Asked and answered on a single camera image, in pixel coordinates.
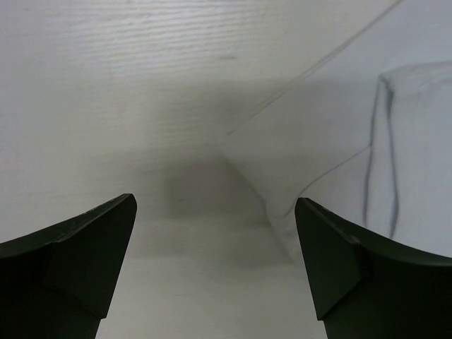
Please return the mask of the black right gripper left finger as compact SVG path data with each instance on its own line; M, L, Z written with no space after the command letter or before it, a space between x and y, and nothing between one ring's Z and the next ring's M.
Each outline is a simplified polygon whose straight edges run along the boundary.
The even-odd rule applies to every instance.
M136 219L122 194L1 243L1 337L95 338L107 317Z

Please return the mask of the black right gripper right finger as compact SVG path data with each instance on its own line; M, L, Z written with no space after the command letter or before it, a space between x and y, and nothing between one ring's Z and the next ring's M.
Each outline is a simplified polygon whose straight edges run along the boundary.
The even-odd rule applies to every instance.
M451 259L397 243L299 198L295 219L328 338L450 338Z

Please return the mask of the white skirt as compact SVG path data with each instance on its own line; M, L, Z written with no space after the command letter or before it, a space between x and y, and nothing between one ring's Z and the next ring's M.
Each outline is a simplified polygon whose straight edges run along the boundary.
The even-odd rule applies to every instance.
M221 148L297 263L300 197L450 256L451 2L400 2Z

